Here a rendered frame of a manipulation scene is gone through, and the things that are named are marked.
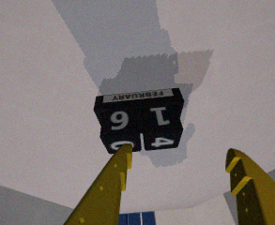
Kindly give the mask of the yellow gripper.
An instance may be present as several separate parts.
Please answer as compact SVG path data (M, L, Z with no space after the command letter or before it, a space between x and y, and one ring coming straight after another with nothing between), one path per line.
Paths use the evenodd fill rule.
M131 169L132 144L122 144L64 225L118 225L121 192ZM225 171L237 196L238 225L275 225L275 182L246 154L230 148Z

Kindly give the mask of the black cube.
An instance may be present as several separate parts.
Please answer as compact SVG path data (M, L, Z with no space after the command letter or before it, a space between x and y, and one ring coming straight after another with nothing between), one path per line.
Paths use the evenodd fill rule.
M109 154L125 143L132 144L132 152L141 151L138 110L104 112L99 137Z
M177 148L183 127L175 106L141 109L146 151Z

